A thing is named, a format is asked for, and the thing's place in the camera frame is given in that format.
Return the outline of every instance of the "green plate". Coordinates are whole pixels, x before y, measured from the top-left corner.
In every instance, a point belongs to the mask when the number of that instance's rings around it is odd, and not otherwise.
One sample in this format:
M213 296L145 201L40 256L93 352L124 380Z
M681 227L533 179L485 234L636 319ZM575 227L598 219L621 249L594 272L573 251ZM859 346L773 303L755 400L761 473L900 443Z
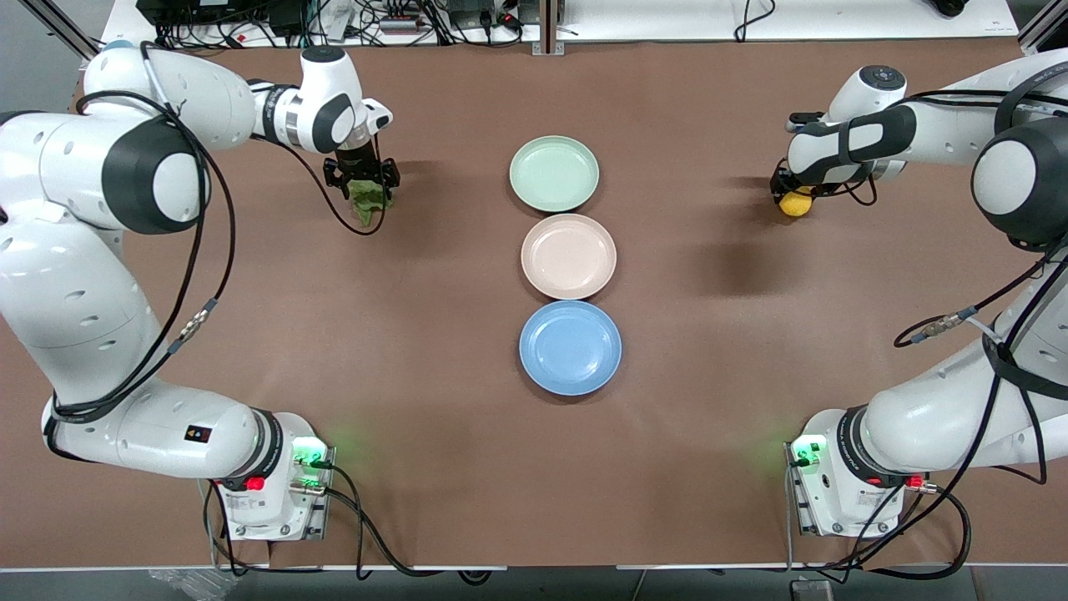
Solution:
M546 212L570 210L590 200L600 170L582 142L546 136L527 142L512 158L512 189L527 204Z

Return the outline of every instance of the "green leafy object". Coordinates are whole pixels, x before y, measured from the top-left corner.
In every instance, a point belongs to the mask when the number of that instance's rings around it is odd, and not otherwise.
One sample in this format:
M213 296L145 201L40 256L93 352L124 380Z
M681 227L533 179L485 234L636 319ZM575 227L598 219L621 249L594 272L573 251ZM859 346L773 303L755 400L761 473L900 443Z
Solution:
M352 179L348 183L348 197L352 203L352 212L360 217L364 227L371 224L371 216L375 210L393 207L393 199L382 193L382 187L370 179Z

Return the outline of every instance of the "blue plate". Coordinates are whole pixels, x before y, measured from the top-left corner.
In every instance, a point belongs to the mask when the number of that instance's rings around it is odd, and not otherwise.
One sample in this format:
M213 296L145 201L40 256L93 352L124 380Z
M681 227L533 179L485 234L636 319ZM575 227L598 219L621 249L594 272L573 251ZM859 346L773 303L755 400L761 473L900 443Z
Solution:
M538 386L578 397L612 380L623 360L623 341L604 312L582 300L557 300L527 321L519 359Z

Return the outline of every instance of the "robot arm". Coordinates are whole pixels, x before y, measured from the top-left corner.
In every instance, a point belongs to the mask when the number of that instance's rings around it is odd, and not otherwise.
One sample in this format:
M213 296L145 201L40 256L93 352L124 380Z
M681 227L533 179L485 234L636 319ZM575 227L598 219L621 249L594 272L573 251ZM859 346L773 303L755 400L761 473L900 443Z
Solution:
M904 77L890 67L865 67L843 88L827 115L792 120L801 123L794 124L787 164L772 177L772 190L776 199L796 190L818 195L878 176L879 164L893 161L973 164L974 201L991 224L1018 246L1043 250L1058 263L1068 257L1068 203L1062 192L1068 120L1051 118L1056 113L1040 99L1018 107L973 104L990 104L991 97L1001 100L1003 95L1019 100L1035 82L1042 84L1046 97L1068 98L1068 84L1050 81L1068 66L1064 61L1065 50L1011 61L944 89L949 93L924 95L933 96L933 102L906 98ZM880 88L885 82L897 85ZM909 475L962 465L980 431L995 378L1002 382L970 465L1037 461L1036 426L1045 436L1046 458L1068 455L1065 272L1058 265L1028 280L996 320L993 337L985 336L926 374L877 394L867 406L827 410L808 422L791 445L801 464L797 493L808 532L859 536L884 495ZM1042 294L1036 310L1020 325L1011 349L1004 348L1001 344L1036 294ZM960 320L947 317L928 334ZM1036 420L1021 390L1030 391ZM900 505L897 495L875 518L879 532L896 524Z
M170 104L208 149L261 132L326 154L370 142L392 121L362 98L351 61L336 48L303 52L300 88L250 85L194 57L147 54L152 68L137 48L107 48L87 66L87 93ZM46 443L63 457L220 481L234 538L303 538L323 507L308 494L323 475L308 463L327 453L311 426L148 377L168 346L153 352L160 326L123 263L122 237L197 223L207 174L194 148L135 98L107 96L85 113L0 114L0 314L53 386L42 418ZM135 371L146 379L120 402L75 411Z

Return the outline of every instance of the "gray floor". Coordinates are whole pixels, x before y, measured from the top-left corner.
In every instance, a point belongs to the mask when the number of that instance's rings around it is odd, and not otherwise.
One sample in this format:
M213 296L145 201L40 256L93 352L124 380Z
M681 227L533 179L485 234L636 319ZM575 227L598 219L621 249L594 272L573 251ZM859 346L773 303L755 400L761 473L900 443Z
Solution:
M99 36L110 11L107 0L56 0L93 36ZM1025 22L1040 0L1010 0L1017 20ZM14 0L0 0L0 111L37 109L65 111L78 80L81 60ZM497 573L480 588L469 588L454 574L423 580L376 573L357 582L350 573L314 575L252 574L241 579L229 601L272 601L315 598L405 600L461 599L621 600L632 599L640 572L612 568L513 569ZM795 575L733 571L648 572L638 599L651 600L785 600ZM846 586L835 585L839 601L1063 601L1068 599L1068 568L980 568L933 583L899 582L854 574ZM190 597L145 571L51 572L0 574L0 599L44 601L187 601Z

